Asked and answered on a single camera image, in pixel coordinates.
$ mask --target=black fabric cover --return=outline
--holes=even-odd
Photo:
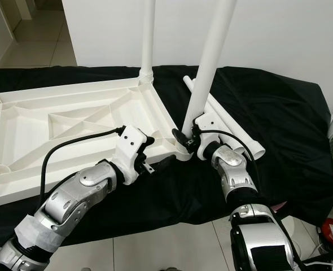
[[[154,68],[154,86],[181,128],[190,92],[183,76],[198,68]],[[52,67],[0,69],[0,92],[137,77],[139,68]],[[333,162],[327,139],[330,113],[317,84],[258,69],[218,69],[211,93],[266,149],[257,160],[258,189],[271,204],[288,201],[288,213],[321,225],[333,206]],[[93,207],[63,244],[75,244],[173,225],[201,224],[231,210],[217,172],[195,156],[187,162],[166,159],[154,176],[141,176]],[[247,170],[256,182],[248,163]],[[37,197],[0,206],[0,241],[34,211]]]

